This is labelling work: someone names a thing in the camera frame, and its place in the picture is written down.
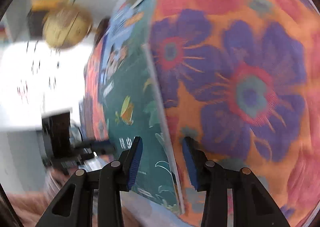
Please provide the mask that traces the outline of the pink left sleeve forearm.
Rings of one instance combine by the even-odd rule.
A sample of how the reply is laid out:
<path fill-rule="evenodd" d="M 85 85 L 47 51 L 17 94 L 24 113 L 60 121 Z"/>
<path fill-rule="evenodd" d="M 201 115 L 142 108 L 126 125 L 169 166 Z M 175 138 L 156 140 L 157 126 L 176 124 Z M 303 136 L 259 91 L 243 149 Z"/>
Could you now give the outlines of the pink left sleeve forearm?
<path fill-rule="evenodd" d="M 42 191 L 7 195 L 23 226 L 35 226 L 48 205 L 70 178 L 56 169 L 47 171 Z"/>

